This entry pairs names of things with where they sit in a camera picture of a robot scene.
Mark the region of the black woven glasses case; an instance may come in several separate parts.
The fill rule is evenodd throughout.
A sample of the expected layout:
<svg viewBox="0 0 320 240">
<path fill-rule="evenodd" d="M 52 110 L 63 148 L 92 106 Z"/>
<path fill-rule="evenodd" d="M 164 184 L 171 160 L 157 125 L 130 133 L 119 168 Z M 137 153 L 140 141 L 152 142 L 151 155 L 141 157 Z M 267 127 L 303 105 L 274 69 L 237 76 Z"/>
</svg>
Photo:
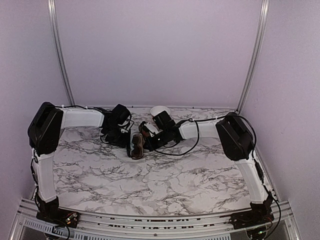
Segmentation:
<svg viewBox="0 0 320 240">
<path fill-rule="evenodd" d="M 134 133 L 129 137 L 126 152 L 127 156 L 134 160 L 144 156 L 144 138 L 140 133 Z"/>
</svg>

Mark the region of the brown striped glasses case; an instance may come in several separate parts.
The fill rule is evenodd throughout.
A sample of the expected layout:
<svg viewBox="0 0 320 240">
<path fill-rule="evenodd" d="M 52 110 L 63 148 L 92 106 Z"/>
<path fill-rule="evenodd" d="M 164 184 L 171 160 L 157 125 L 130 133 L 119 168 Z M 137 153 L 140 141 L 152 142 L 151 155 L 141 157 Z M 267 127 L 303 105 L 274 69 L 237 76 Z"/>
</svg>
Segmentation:
<svg viewBox="0 0 320 240">
<path fill-rule="evenodd" d="M 145 124 L 144 123 L 141 123 L 138 127 L 138 130 L 139 132 L 141 133 L 141 135 L 144 137 L 144 138 L 147 138 L 149 136 L 149 131 L 148 129 L 146 128 Z"/>
</svg>

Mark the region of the brown translucent sunglasses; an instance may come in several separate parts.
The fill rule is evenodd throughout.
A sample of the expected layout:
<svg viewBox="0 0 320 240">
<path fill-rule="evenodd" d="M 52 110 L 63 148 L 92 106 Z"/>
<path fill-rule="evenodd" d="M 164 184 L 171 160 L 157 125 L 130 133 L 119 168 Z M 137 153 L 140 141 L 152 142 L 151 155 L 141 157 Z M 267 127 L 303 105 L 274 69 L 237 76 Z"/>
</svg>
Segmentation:
<svg viewBox="0 0 320 240">
<path fill-rule="evenodd" d="M 135 134 L 131 140 L 131 158 L 137 160 L 141 159 L 143 155 L 143 137 L 140 134 Z"/>
</svg>

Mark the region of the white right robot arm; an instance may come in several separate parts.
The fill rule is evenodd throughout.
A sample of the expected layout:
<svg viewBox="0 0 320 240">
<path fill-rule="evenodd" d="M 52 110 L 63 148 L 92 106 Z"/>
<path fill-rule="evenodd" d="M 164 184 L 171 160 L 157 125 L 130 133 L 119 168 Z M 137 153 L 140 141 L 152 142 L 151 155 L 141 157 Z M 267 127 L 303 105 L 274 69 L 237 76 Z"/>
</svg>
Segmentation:
<svg viewBox="0 0 320 240">
<path fill-rule="evenodd" d="M 157 152 L 170 142 L 188 139 L 218 138 L 224 155 L 240 170 L 250 196 L 251 210 L 247 219 L 258 224 L 271 212 L 273 198 L 264 184 L 264 172 L 255 158 L 256 133 L 251 124 L 235 112 L 224 116 L 175 122 L 164 110 L 153 117 L 153 124 L 142 122 L 139 131 L 144 149 Z"/>
</svg>

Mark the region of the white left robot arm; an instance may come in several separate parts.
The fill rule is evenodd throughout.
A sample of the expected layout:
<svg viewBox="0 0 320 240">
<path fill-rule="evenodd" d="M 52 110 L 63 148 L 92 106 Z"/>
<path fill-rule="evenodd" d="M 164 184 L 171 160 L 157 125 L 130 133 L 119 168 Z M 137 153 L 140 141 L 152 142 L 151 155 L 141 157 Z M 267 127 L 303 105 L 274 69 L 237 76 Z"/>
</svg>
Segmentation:
<svg viewBox="0 0 320 240">
<path fill-rule="evenodd" d="M 53 159 L 62 130 L 98 128 L 102 142 L 126 148 L 132 125 L 132 114 L 122 104 L 107 110 L 102 107 L 42 103 L 27 130 L 32 150 L 30 168 L 37 189 L 35 202 L 40 214 L 53 223 L 60 222 L 64 216 L 59 208 L 53 177 Z"/>
</svg>

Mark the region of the white bowl orange outside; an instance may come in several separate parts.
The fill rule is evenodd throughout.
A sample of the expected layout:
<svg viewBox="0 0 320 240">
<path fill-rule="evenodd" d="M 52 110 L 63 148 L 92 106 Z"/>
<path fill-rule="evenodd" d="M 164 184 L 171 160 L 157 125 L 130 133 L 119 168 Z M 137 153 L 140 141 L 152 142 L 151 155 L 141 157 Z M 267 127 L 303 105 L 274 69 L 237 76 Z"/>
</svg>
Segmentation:
<svg viewBox="0 0 320 240">
<path fill-rule="evenodd" d="M 161 112 L 167 112 L 168 115 L 171 114 L 171 110 L 167 106 L 163 105 L 157 105 L 150 109 L 150 114 L 152 117 L 155 117 L 156 115 L 160 114 Z"/>
</svg>

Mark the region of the aluminium frame rail back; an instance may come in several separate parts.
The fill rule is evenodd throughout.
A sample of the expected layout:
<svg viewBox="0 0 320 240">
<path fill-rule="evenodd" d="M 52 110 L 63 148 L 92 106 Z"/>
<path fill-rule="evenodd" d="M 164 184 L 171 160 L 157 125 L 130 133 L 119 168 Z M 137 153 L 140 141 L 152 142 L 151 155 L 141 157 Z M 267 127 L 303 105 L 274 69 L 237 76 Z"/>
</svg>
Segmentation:
<svg viewBox="0 0 320 240">
<path fill-rule="evenodd" d="M 164 106 L 168 107 L 169 109 L 178 108 L 178 109 L 217 109 L 217 110 L 231 110 L 231 111 L 237 111 L 237 108 L 232 107 L 217 107 L 217 106 L 191 106 L 191 105 L 164 105 L 164 104 L 156 104 L 156 105 L 133 105 L 129 104 L 126 107 L 127 108 L 153 108 L 155 106 Z"/>
</svg>

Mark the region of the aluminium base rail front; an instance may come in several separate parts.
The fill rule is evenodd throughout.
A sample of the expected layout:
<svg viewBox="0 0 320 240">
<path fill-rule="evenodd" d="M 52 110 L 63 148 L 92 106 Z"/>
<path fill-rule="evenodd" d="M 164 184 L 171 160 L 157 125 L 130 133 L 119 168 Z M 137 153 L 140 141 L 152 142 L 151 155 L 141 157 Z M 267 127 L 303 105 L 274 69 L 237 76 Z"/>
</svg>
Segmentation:
<svg viewBox="0 0 320 240">
<path fill-rule="evenodd" d="M 287 201 L 272 205 L 274 220 L 248 226 L 234 215 L 245 209 L 202 215 L 133 216 L 80 211 L 76 227 L 66 229 L 38 219 L 29 199 L 18 207 L 9 239 L 44 240 L 299 240 Z"/>
</svg>

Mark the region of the aluminium frame post left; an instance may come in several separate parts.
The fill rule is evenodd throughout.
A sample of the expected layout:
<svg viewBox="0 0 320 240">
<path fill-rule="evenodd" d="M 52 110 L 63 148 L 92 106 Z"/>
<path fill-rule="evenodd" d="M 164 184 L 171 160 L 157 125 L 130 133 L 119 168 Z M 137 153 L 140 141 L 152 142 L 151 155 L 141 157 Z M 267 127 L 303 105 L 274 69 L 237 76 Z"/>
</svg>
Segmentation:
<svg viewBox="0 0 320 240">
<path fill-rule="evenodd" d="M 62 48 L 61 39 L 60 39 L 59 24 L 58 24 L 58 17 L 57 17 L 57 11 L 56 11 L 56 1 L 48 0 L 47 5 L 48 5 L 49 20 L 50 20 L 52 36 L 53 36 L 53 43 L 54 43 L 55 52 L 57 55 L 57 61 L 58 61 L 60 74 L 62 77 L 63 86 L 65 88 L 68 103 L 70 105 L 75 105 L 76 102 L 72 93 L 71 83 L 67 73 L 67 68 L 65 64 L 64 55 L 63 55 L 63 48 Z"/>
</svg>

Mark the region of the aluminium frame post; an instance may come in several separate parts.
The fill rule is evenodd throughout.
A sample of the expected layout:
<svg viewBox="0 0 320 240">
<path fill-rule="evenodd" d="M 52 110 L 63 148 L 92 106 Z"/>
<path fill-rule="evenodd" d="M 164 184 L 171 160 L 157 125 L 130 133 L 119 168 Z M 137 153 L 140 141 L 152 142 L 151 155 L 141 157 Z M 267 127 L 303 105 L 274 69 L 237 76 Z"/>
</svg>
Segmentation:
<svg viewBox="0 0 320 240">
<path fill-rule="evenodd" d="M 236 109 L 238 113 L 241 113 L 245 107 L 245 103 L 249 95 L 250 87 L 254 79 L 256 65 L 259 59 L 259 55 L 262 49 L 263 40 L 265 36 L 269 8 L 270 8 L 270 1 L 262 0 L 253 50 L 252 50 L 244 86 L 243 86 L 240 99 L 237 105 L 237 109 Z"/>
<path fill-rule="evenodd" d="M 68 103 L 70 105 L 75 105 L 76 102 L 72 93 L 71 83 L 67 73 L 67 68 L 65 64 L 64 55 L 63 55 L 63 48 L 62 48 L 61 39 L 60 39 L 59 24 L 58 24 L 58 17 L 57 17 L 57 11 L 56 11 L 56 1 L 48 0 L 47 5 L 48 5 L 49 20 L 50 20 L 52 36 L 53 36 L 53 43 L 54 43 L 55 52 L 57 55 L 57 61 L 58 61 L 60 74 L 62 77 L 63 86 L 65 88 Z"/>
</svg>

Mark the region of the aluminium frame post right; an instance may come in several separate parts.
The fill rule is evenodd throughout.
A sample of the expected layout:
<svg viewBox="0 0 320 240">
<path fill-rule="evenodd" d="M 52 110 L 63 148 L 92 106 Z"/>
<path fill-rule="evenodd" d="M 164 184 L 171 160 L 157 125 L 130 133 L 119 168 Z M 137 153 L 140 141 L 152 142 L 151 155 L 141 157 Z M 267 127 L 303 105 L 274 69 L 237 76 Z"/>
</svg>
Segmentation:
<svg viewBox="0 0 320 240">
<path fill-rule="evenodd" d="M 269 8 L 270 8 L 270 1 L 262 0 L 253 50 L 252 50 L 244 86 L 243 86 L 240 99 L 237 105 L 237 109 L 236 109 L 238 113 L 241 113 L 245 107 L 245 103 L 249 95 L 250 87 L 254 79 L 256 65 L 259 59 L 259 55 L 262 49 L 263 40 L 265 36 Z"/>
</svg>

